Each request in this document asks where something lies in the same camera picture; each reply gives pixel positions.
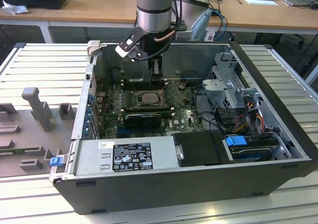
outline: psu label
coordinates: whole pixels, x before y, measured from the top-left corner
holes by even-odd
[[[114,145],[113,170],[115,172],[153,169],[150,143]]]

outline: copper tube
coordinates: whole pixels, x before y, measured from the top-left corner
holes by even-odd
[[[159,43],[159,42],[162,42],[162,41],[166,40],[167,38],[170,38],[170,37],[173,36],[174,34],[175,34],[175,31],[173,30],[173,31],[171,31],[170,33],[164,35],[164,36],[161,37],[161,38],[154,38],[154,40],[155,40],[157,43]]]

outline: blue tab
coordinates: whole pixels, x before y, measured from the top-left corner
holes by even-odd
[[[246,140],[244,136],[229,136],[225,139],[228,146],[246,146]]]
[[[50,160],[50,166],[63,166],[63,157],[53,157]]]

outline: wooden desk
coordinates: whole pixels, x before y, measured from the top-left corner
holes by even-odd
[[[220,4],[222,14],[228,20],[229,29],[284,29],[284,30],[313,30],[318,32],[318,11],[310,8],[289,7],[288,4],[275,1],[278,5],[248,4],[244,0],[222,0]],[[218,18],[210,20],[209,25],[219,24]]]
[[[45,10],[47,21],[134,23],[136,0],[66,0],[60,10]]]
[[[29,13],[24,14],[8,14],[0,9],[0,19],[17,19],[17,20],[41,20],[41,15],[45,9],[31,8]]]
[[[247,4],[244,0],[222,0],[222,14],[228,20],[228,31],[299,33],[318,32],[318,11],[288,7],[283,1],[274,5]],[[31,9],[23,15],[0,11],[0,24],[37,25],[45,42],[54,42],[50,26],[131,28],[136,18],[136,0],[67,0],[60,10]],[[211,18],[209,30],[215,31],[220,19]]]

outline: blue cable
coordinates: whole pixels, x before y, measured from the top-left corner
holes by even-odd
[[[221,41],[222,40],[222,38],[223,38],[223,36],[224,36],[224,34],[225,34],[225,24],[226,24],[226,22],[225,22],[225,20],[224,20],[224,17],[220,14],[220,13],[218,13],[216,10],[212,10],[215,14],[217,14],[220,18],[221,18],[221,20],[222,20],[222,22],[223,22],[223,33],[222,33],[222,35],[221,35],[221,37],[220,37],[220,40],[219,41]]]

